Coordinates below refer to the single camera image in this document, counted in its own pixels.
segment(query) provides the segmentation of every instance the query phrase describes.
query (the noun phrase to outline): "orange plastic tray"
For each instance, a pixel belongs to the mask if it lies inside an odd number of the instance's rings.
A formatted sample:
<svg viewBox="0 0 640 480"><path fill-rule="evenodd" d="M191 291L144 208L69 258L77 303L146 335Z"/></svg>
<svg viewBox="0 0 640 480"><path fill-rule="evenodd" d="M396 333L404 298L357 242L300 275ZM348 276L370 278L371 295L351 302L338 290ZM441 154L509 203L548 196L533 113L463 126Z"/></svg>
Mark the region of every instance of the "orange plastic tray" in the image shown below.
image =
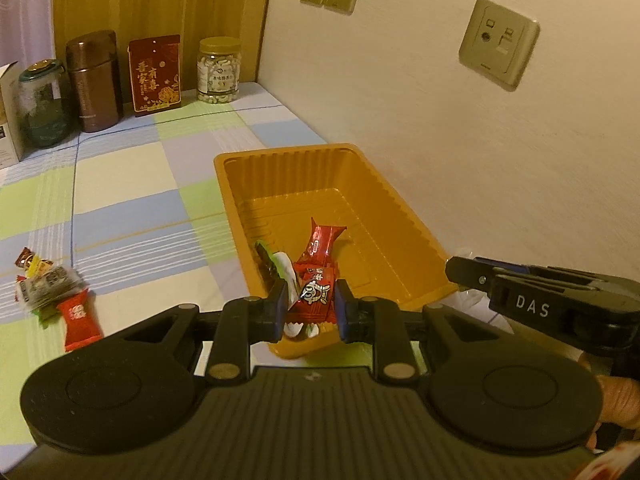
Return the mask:
<svg viewBox="0 0 640 480"><path fill-rule="evenodd" d="M425 225L352 144L223 153L215 159L222 199L250 294L268 290L256 240L294 262L322 225L345 225L332 255L354 296L379 296L419 310L456 290L444 273L447 255ZM271 347L295 358L339 341L323 324L312 339Z"/></svg>

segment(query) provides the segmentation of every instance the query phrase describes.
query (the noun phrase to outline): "curtain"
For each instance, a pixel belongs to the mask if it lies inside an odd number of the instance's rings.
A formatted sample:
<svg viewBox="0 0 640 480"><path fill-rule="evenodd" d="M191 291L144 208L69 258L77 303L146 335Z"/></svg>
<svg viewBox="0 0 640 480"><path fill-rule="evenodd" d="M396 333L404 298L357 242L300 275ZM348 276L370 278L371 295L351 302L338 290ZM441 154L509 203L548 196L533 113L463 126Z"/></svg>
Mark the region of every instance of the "curtain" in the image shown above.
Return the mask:
<svg viewBox="0 0 640 480"><path fill-rule="evenodd" d="M0 66L55 57L51 0L0 0Z"/></svg>

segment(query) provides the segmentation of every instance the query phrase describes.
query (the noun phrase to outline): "white wall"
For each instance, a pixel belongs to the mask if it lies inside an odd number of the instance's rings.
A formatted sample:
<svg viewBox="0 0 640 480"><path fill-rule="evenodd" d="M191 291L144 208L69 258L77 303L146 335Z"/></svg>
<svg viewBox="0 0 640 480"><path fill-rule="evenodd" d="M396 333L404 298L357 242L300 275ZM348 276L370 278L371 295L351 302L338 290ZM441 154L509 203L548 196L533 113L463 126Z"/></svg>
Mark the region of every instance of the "white wall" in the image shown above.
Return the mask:
<svg viewBox="0 0 640 480"><path fill-rule="evenodd" d="M640 279L640 0L493 1L541 25L515 92L458 62L475 0L270 0L259 81L450 252Z"/></svg>

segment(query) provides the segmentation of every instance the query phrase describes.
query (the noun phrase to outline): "cardboard box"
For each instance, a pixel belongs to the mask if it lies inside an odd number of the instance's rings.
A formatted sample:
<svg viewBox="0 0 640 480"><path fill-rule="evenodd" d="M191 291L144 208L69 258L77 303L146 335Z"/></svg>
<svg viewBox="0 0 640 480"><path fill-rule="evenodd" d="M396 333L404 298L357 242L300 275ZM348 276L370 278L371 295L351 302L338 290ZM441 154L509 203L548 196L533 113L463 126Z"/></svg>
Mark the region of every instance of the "cardboard box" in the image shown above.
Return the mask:
<svg viewBox="0 0 640 480"><path fill-rule="evenodd" d="M0 170L17 164L24 153L14 102L14 87L21 72L18 62L0 67Z"/></svg>

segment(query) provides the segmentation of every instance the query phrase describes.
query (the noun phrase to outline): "red candy wrapper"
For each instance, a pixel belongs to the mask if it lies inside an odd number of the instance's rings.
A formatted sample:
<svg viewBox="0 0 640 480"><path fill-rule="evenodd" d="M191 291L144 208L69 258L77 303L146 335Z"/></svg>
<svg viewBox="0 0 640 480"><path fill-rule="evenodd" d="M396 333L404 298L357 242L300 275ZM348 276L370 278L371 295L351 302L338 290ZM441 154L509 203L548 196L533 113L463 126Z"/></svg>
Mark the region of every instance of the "red candy wrapper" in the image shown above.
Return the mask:
<svg viewBox="0 0 640 480"><path fill-rule="evenodd" d="M86 288L58 305L58 310L66 322L65 352L102 339L100 328L84 308L88 293L89 289Z"/></svg>
<svg viewBox="0 0 640 480"><path fill-rule="evenodd" d="M300 282L300 298L287 313L290 323L335 323L334 283L338 268L331 257L335 239L346 227L317 225L311 219L311 238L293 264Z"/></svg>
<svg viewBox="0 0 640 480"><path fill-rule="evenodd" d="M345 229L346 227L318 225L312 218L309 243L302 256L293 264L293 268L298 275L302 274L308 266L335 267L335 262L331 257L331 250L334 248L335 239Z"/></svg>
<svg viewBox="0 0 640 480"><path fill-rule="evenodd" d="M335 322L334 269L331 267L308 267L300 278L300 299L289 309L287 322Z"/></svg>

